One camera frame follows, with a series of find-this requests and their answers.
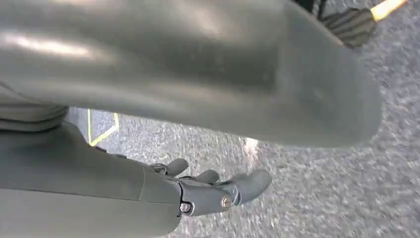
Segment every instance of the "bolt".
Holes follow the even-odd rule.
[[[181,203],[181,206],[179,207],[179,210],[181,210],[181,212],[189,212],[191,210],[191,204],[189,203]]]
[[[232,205],[232,199],[230,196],[226,195],[222,198],[222,207],[230,207]]]

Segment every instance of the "yellow painted line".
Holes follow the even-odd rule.
[[[385,0],[370,9],[376,22],[385,19],[393,11],[400,8],[407,0]]]
[[[97,145],[99,142],[105,140],[108,138],[111,134],[114,132],[119,131],[119,117],[117,113],[114,113],[114,125],[111,126],[105,133],[98,136],[96,139],[92,141],[92,125],[91,125],[91,110],[88,109],[88,138],[89,138],[89,144],[91,146]]]

